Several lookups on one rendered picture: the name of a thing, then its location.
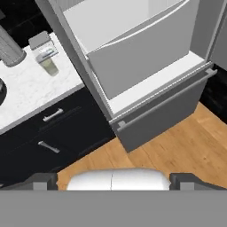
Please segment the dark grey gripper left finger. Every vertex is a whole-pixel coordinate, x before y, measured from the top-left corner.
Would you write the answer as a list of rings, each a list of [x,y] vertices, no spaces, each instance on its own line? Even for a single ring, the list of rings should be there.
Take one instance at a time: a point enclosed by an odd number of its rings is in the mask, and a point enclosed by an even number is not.
[[[56,173],[36,173],[24,182],[3,186],[7,190],[49,191],[57,190],[58,175]]]

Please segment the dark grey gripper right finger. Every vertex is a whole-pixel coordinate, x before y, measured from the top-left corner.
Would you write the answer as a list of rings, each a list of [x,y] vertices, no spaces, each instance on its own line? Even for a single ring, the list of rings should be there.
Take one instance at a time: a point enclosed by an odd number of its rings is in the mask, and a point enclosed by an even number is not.
[[[171,173],[169,175],[170,190],[204,191],[223,190],[223,187],[202,181],[193,173]]]

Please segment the grey fridge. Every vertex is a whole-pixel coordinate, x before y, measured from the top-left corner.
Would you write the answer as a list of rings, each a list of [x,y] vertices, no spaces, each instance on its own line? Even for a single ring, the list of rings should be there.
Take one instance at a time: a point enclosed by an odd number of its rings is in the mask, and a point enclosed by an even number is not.
[[[200,0],[188,54],[118,96],[107,98],[64,16],[64,11],[82,1],[35,0],[110,126],[179,83],[209,68],[215,70],[210,56],[227,0]]]

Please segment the white fridge crisper drawer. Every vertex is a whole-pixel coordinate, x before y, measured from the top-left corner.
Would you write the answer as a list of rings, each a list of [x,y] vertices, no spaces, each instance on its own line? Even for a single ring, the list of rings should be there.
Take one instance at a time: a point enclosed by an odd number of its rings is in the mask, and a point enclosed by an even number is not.
[[[64,11],[112,99],[188,54],[200,0],[83,0]]]

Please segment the grey fridge door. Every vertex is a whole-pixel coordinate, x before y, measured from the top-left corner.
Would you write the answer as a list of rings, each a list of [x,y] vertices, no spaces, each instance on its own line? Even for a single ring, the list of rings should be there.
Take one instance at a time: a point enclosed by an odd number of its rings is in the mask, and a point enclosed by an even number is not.
[[[227,4],[224,6],[223,16],[216,33],[210,60],[227,71]]]

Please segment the grey freezer drawer front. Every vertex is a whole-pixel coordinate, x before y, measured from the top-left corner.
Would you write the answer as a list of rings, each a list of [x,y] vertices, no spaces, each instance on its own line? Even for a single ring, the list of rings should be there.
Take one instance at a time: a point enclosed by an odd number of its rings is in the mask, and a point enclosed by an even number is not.
[[[191,115],[207,79],[216,73],[211,68],[202,71],[113,122],[113,131],[124,149],[135,150]]]

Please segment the white rounded object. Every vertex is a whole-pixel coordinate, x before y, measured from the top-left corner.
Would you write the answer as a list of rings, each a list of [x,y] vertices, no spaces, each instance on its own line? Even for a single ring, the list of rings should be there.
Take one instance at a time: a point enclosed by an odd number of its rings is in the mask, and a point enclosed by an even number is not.
[[[68,191],[168,191],[170,181],[150,168],[113,168],[73,176]]]

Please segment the dark round object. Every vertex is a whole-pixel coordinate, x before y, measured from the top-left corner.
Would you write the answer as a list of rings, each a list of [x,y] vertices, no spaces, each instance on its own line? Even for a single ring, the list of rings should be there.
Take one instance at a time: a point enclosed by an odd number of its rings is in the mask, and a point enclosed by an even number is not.
[[[4,81],[0,78],[0,105],[4,102],[7,94],[7,88]]]

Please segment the clear jar with grey lid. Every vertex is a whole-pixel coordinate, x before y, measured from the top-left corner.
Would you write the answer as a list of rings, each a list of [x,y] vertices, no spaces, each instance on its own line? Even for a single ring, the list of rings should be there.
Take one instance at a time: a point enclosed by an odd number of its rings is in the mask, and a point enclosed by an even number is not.
[[[43,31],[28,40],[35,61],[51,76],[55,76],[59,70],[51,59],[59,52],[47,31]]]

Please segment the grey ribbed cylinder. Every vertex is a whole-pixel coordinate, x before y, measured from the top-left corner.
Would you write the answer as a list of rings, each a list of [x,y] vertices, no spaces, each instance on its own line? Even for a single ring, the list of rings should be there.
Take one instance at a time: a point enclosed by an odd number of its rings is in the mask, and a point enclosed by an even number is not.
[[[7,67],[15,67],[27,56],[26,52],[0,25],[0,59]]]

